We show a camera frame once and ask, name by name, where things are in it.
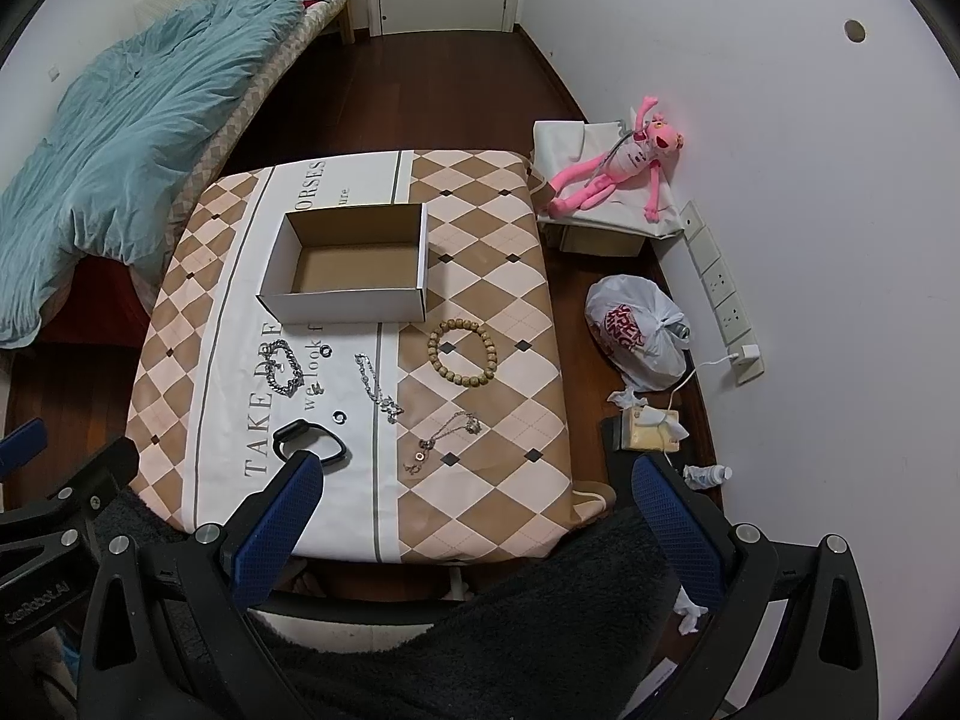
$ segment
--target charger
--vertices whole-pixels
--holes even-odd
[[[750,365],[751,362],[760,360],[760,345],[757,343],[744,343],[733,353],[733,365]]]

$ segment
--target white cable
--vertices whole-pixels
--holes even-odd
[[[733,354],[728,354],[726,357],[721,357],[719,360],[713,360],[712,362],[700,362],[698,365],[695,365],[693,367],[693,370],[691,370],[686,375],[685,379],[681,381],[680,384],[675,386],[675,388],[671,392],[670,402],[667,403],[666,410],[670,410],[670,407],[673,406],[673,396],[677,394],[678,389],[680,389],[684,384],[686,384],[688,381],[690,381],[690,379],[693,378],[693,374],[697,372],[698,368],[706,367],[707,365],[720,365],[722,362],[726,362],[727,360],[736,360],[736,358],[739,356],[740,355],[738,355],[736,352],[733,352]]]
[[[720,365],[722,362],[726,362],[727,360],[736,360],[736,358],[738,358],[739,356],[740,356],[739,354],[737,354],[736,352],[733,352],[733,354],[728,354],[726,357],[721,357],[719,360],[712,360],[710,362],[699,362],[699,364],[694,365],[693,370],[691,370],[685,377],[683,377],[683,381],[681,381],[680,384],[675,386],[673,391],[670,392],[670,400],[666,404],[666,409],[664,410],[664,418],[659,420],[658,423],[656,423],[656,435],[661,437],[661,442],[664,445],[664,455],[667,454],[667,451],[666,451],[667,440],[664,437],[664,434],[661,432],[661,425],[666,422],[670,413],[670,409],[673,408],[673,396],[677,394],[677,391],[684,384],[686,384],[688,381],[690,381],[690,379],[693,378],[693,374],[697,372],[698,368],[706,367],[707,365]]]

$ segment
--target wooden bead bracelet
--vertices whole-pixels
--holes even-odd
[[[480,340],[487,348],[487,366],[479,376],[462,376],[459,373],[454,373],[440,361],[438,345],[440,338],[443,338],[443,334],[448,330],[469,330],[480,336]],[[493,381],[493,376],[496,375],[496,346],[493,344],[493,339],[490,337],[490,333],[480,329],[480,322],[472,322],[470,319],[447,319],[445,322],[441,322],[440,327],[431,333],[427,340],[426,355],[430,364],[433,365],[434,370],[440,376],[460,386],[482,386]]]

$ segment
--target necklace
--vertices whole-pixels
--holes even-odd
[[[277,370],[283,370],[283,365],[280,365],[279,362],[272,358],[277,354],[277,351],[280,350],[286,355],[287,362],[290,363],[290,370],[293,372],[293,375],[283,386],[277,384]],[[290,348],[290,344],[283,341],[282,338],[277,341],[270,341],[270,343],[264,343],[260,347],[260,355],[267,364],[267,385],[270,386],[270,389],[281,395],[293,397],[294,392],[304,385],[304,370],[299,366],[299,362],[296,361],[294,350]]]
[[[465,416],[467,418],[467,424],[457,425],[457,427],[449,427],[450,423],[453,420]],[[419,441],[419,447],[421,451],[414,455],[414,461],[411,463],[404,463],[403,470],[409,473],[411,476],[421,472],[421,469],[424,468],[424,463],[426,463],[427,458],[430,457],[430,451],[437,445],[437,442],[442,439],[444,436],[450,436],[456,433],[458,430],[466,430],[470,435],[476,436],[482,429],[480,420],[477,419],[477,415],[473,412],[457,412],[450,419],[446,420],[443,425],[440,425],[440,429],[429,437],[429,439],[421,439]]]
[[[381,412],[387,415],[387,422],[392,425],[397,424],[397,417],[403,413],[403,409],[390,395],[385,395],[380,390],[380,383],[377,381],[376,371],[373,370],[373,363],[370,362],[370,358],[365,354],[355,354],[353,358],[356,360],[357,367],[360,368],[360,381],[363,382],[367,396],[373,401],[374,405],[380,408]],[[370,386],[371,378],[373,378],[372,388]]]
[[[487,348],[487,366],[479,376],[462,376],[448,370],[440,360],[438,344],[440,339],[443,338],[443,334],[448,330],[469,330],[472,333],[477,333],[480,340],[483,341]],[[426,356],[430,365],[433,365],[433,370],[449,382],[460,386],[482,386],[493,381],[493,376],[496,375],[496,345],[493,343],[493,338],[486,330],[480,329],[480,322],[473,322],[470,319],[447,319],[441,322],[440,327],[427,338]]]

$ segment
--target crumpled tissue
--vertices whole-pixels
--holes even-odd
[[[683,615],[683,620],[680,620],[679,627],[682,637],[685,637],[687,634],[696,634],[697,621],[709,611],[707,607],[700,607],[693,603],[693,601],[690,600],[690,596],[686,594],[686,590],[683,589],[683,586],[680,586],[680,594],[674,602],[673,610]]]

